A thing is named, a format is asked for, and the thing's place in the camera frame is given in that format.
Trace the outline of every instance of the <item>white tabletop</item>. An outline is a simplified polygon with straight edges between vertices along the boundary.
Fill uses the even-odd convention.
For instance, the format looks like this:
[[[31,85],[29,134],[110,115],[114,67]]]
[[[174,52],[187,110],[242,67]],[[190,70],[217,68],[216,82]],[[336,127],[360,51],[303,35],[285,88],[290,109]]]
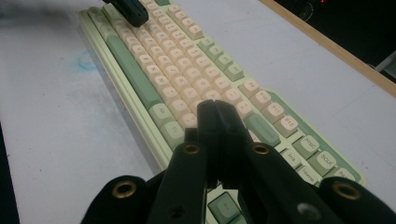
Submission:
[[[396,210],[396,100],[256,0],[179,0]],[[21,223],[79,223],[109,180],[160,169],[82,32],[98,0],[0,5],[0,120]]]

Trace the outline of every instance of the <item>green keyboard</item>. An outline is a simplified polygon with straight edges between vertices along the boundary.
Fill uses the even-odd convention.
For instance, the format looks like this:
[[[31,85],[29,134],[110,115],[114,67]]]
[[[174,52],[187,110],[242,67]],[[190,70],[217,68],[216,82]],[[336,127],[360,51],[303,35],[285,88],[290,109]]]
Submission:
[[[361,172],[277,93],[254,80],[188,13],[172,1],[142,0],[149,20],[129,24],[112,5],[79,12],[81,26],[148,148],[165,169],[184,130],[197,125],[196,106],[235,106],[254,141],[274,147],[306,182]],[[207,223],[246,223],[235,190],[207,194]]]

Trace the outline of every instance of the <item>mechanical keyboard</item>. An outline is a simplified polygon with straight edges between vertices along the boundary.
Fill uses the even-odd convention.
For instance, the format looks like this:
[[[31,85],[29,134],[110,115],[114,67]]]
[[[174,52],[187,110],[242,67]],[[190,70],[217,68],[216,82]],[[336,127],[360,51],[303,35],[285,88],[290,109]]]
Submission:
[[[79,12],[81,26],[148,148],[162,169],[184,130],[196,127],[196,106],[235,106],[254,141],[274,147],[312,185],[343,176],[365,178],[274,91],[261,86],[177,4],[141,0],[149,20],[136,28],[112,6]],[[207,194],[207,223],[246,223],[236,190]]]

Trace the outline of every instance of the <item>table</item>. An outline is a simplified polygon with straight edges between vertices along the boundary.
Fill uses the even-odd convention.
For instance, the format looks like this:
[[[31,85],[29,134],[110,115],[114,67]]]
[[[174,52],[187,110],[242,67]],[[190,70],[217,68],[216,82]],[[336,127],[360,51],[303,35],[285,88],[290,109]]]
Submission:
[[[178,0],[396,210],[394,85],[262,1]],[[79,26],[80,10],[102,4],[6,0],[0,6],[0,120],[21,223],[79,223],[112,178],[160,172]]]

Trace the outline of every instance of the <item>blue stain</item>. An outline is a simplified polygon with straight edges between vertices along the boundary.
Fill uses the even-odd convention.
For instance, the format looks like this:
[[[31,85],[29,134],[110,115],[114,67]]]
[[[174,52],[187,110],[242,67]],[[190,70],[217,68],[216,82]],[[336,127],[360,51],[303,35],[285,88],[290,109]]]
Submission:
[[[91,71],[96,69],[96,65],[93,62],[90,53],[86,50],[78,57],[78,66],[84,70]]]

